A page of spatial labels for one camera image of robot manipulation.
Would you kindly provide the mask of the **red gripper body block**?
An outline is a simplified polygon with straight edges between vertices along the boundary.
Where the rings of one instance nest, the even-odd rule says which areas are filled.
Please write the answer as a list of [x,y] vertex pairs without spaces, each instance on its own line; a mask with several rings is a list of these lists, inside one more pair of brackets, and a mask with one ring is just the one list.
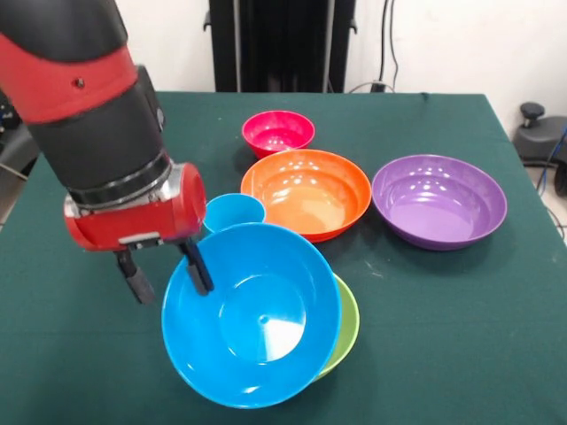
[[174,243],[197,234],[205,215],[205,185],[191,163],[174,164],[160,187],[124,205],[89,211],[66,196],[63,206],[69,234],[87,251]]

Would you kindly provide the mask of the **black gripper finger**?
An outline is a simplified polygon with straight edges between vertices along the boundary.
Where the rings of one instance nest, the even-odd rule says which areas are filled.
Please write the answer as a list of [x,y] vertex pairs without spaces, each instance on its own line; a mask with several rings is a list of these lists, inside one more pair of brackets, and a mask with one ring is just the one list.
[[114,253],[118,267],[136,300],[143,305],[151,304],[155,299],[152,285],[143,270],[135,263],[130,250]]
[[213,280],[197,244],[187,239],[178,244],[178,248],[187,259],[187,271],[197,293],[206,296],[214,290]]

